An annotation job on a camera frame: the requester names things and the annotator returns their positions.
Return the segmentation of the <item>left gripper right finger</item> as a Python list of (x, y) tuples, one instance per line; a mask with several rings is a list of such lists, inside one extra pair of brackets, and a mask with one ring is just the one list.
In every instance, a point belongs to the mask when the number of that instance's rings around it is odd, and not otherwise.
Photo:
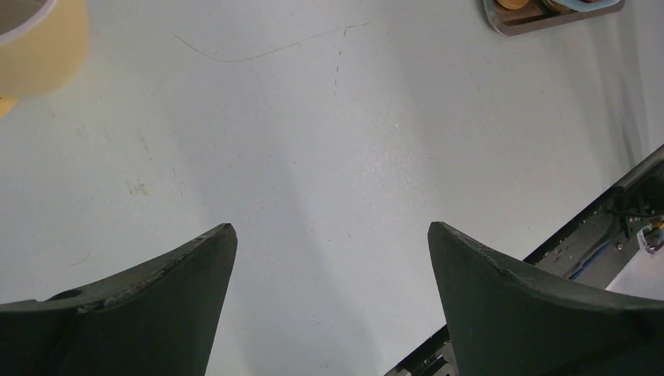
[(428, 245), (460, 374), (662, 374), (662, 302), (555, 276), (444, 222)]

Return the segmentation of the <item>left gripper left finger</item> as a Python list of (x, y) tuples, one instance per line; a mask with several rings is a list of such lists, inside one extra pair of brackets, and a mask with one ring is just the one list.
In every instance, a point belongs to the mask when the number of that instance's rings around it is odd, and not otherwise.
[(2, 374), (205, 374), (237, 245), (221, 224), (113, 276), (3, 304)]

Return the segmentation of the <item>yellow mug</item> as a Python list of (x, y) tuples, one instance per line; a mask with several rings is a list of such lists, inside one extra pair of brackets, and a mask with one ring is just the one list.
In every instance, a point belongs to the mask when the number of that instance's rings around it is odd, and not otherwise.
[(68, 83), (88, 54), (89, 38), (86, 1), (2, 1), (1, 116), (22, 99)]

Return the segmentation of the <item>light wood coaster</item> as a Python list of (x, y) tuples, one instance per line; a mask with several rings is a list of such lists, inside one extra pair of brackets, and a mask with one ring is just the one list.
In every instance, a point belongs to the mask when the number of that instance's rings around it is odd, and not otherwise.
[(529, 0), (496, 0), (496, 2), (504, 9), (510, 11), (523, 9), (529, 4)]

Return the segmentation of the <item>blue mug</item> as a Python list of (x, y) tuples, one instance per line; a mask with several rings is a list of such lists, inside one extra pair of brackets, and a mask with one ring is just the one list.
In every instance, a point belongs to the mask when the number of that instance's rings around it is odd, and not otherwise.
[(569, 0), (569, 1), (558, 1), (559, 4), (570, 8), (576, 12), (587, 13), (593, 12), (595, 10), (608, 8), (618, 4), (620, 0), (596, 0), (596, 1), (580, 1), (580, 0)]

